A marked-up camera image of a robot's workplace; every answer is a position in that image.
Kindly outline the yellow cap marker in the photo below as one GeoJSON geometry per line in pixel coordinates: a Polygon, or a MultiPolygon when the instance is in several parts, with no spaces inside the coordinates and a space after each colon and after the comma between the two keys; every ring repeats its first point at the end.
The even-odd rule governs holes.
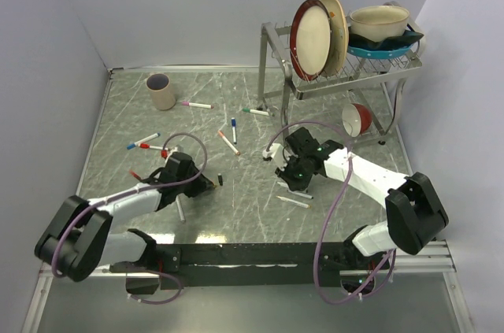
{"type": "Polygon", "coordinates": [[[276,196],[276,197],[279,200],[281,200],[282,202],[289,203],[289,204],[292,204],[292,205],[296,205],[296,206],[301,207],[303,209],[310,209],[311,208],[311,205],[308,204],[308,203],[305,203],[305,202],[296,201],[294,199],[286,198],[286,197],[283,197],[283,196],[276,196]]]}

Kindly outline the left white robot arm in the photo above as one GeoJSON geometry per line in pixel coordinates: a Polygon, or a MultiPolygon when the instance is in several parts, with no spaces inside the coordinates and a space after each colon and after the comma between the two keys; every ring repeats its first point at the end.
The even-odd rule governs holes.
{"type": "Polygon", "coordinates": [[[181,194],[195,198],[213,187],[190,155],[173,151],[164,166],[125,191],[102,198],[66,198],[35,244],[35,256],[53,266],[57,276],[74,282],[103,265],[129,263],[141,272],[155,270],[160,259],[154,238],[136,228],[121,234],[112,229],[160,211],[181,194]]]}

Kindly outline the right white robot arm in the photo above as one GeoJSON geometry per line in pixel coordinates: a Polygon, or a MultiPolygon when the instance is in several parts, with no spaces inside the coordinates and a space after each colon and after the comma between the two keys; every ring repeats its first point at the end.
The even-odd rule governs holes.
{"type": "Polygon", "coordinates": [[[386,220],[359,228],[344,250],[346,263],[363,268],[372,256],[400,249],[416,255],[448,224],[449,218],[431,180],[423,173],[392,172],[367,161],[333,140],[318,142],[306,128],[263,152],[291,191],[308,188],[313,176],[345,182],[379,203],[386,220]]]}

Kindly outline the black cap marker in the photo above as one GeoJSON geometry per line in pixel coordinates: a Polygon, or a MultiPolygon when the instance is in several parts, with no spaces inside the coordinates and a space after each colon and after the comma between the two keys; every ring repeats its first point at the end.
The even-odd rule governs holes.
{"type": "Polygon", "coordinates": [[[284,182],[277,181],[276,184],[279,185],[280,187],[284,188],[284,189],[290,190],[289,186],[286,183],[284,183],[284,182]]]}

